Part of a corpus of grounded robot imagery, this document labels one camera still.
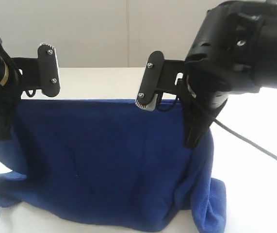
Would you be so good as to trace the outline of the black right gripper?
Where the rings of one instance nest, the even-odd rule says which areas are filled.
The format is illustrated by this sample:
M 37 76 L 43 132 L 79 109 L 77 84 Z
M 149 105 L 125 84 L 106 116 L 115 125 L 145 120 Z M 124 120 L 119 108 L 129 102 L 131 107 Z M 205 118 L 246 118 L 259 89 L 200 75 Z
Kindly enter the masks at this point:
M 225 1 L 207 11 L 184 61 L 185 110 L 194 116 L 217 116 L 229 95 L 258 93 L 254 46 L 267 4 Z

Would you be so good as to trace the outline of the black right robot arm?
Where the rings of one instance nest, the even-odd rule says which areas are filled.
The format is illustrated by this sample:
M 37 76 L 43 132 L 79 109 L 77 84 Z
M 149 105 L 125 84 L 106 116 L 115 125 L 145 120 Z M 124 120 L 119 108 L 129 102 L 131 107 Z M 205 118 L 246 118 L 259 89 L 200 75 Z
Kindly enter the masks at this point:
M 277 89 L 277 4 L 230 0 L 209 9 L 182 82 L 184 145 L 195 148 L 230 95 Z

